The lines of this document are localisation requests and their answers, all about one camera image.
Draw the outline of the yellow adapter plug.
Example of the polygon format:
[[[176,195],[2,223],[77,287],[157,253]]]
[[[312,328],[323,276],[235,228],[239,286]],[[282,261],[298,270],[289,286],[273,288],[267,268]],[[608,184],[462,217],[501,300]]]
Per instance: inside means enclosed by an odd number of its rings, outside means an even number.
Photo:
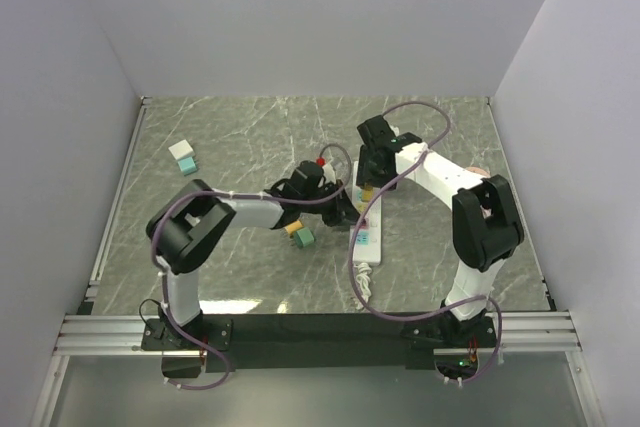
[[[372,186],[364,186],[361,189],[361,201],[368,203],[374,196],[374,188]]]
[[[301,230],[304,227],[301,221],[297,220],[293,223],[290,223],[284,227],[285,232],[289,237],[292,237],[295,232]]]

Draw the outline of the green adapter plug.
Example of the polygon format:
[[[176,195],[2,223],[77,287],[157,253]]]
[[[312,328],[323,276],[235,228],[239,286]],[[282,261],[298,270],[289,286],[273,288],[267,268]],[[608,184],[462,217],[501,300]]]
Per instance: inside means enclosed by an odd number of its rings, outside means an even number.
[[[292,238],[295,245],[300,249],[304,249],[315,243],[315,236],[307,227],[303,227],[294,231]]]

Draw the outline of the round pink power socket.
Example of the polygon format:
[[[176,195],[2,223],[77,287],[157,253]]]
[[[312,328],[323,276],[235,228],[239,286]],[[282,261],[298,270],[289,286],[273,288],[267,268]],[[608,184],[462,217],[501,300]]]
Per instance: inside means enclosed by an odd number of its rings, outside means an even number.
[[[486,170],[482,169],[482,168],[478,168],[478,167],[467,167],[466,170],[473,172],[475,174],[481,175],[483,177],[489,177],[490,173],[487,172]]]

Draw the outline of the teal charger plug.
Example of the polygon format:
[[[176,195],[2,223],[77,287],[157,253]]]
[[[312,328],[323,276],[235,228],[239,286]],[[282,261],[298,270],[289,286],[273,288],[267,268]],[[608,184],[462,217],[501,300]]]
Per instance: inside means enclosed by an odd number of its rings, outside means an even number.
[[[178,161],[178,167],[181,173],[185,176],[190,175],[198,171],[198,166],[193,157],[185,157]]]

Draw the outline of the white charger plug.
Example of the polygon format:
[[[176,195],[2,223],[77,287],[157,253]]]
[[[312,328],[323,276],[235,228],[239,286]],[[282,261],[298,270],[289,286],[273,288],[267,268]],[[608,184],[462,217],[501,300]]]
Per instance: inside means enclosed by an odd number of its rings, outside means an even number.
[[[190,158],[195,155],[193,147],[186,139],[183,139],[169,146],[168,150],[176,161]]]

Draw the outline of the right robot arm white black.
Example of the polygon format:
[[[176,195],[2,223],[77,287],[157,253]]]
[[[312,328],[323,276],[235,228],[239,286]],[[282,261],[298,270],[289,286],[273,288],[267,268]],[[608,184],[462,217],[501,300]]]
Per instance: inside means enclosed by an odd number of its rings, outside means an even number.
[[[395,134],[383,116],[357,127],[362,140],[357,184],[393,190],[407,179],[451,211],[452,242],[459,259],[448,310],[439,321],[444,342],[460,346],[488,304],[500,269],[524,241],[524,227],[509,181],[484,177],[434,152],[412,133]]]

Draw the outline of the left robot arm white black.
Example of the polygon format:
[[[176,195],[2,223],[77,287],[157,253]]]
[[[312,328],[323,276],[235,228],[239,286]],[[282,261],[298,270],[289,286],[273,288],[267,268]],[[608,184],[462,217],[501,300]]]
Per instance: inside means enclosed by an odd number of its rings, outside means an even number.
[[[258,193],[216,191],[201,179],[188,182],[146,225],[152,261],[164,277],[160,312],[166,339],[186,349],[204,338],[198,269],[228,229],[279,230],[303,214],[348,229],[359,212],[347,184],[330,165],[315,161],[301,162],[289,177]]]

